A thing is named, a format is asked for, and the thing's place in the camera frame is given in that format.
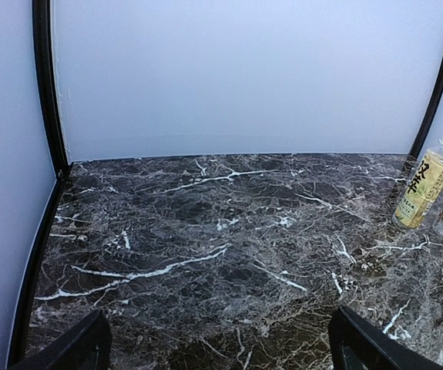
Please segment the green tea plastic bottle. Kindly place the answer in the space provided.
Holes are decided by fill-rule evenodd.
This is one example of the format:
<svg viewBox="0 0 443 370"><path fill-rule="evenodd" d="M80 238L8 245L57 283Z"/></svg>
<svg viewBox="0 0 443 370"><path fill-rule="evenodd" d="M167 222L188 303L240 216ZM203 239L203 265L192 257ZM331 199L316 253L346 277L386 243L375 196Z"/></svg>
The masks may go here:
<svg viewBox="0 0 443 370"><path fill-rule="evenodd" d="M400 228L420 227L442 190L443 136L437 146L426 150L392 215L392 222Z"/></svg>

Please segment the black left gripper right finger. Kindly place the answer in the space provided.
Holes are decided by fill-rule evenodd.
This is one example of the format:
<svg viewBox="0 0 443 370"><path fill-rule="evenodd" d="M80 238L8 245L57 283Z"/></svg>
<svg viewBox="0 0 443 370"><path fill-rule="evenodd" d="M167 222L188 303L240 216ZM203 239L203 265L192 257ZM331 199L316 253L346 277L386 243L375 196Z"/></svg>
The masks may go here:
<svg viewBox="0 0 443 370"><path fill-rule="evenodd" d="M390 339L347 306L333 312L328 336L335 369L443 369Z"/></svg>

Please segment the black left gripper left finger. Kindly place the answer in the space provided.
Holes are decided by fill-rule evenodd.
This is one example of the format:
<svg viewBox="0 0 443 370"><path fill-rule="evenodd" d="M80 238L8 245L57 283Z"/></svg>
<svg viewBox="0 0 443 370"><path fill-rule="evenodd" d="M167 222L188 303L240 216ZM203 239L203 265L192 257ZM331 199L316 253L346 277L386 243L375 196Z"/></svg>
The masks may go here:
<svg viewBox="0 0 443 370"><path fill-rule="evenodd" d="M102 310L95 310L53 343L11 369L108 369L112 333Z"/></svg>

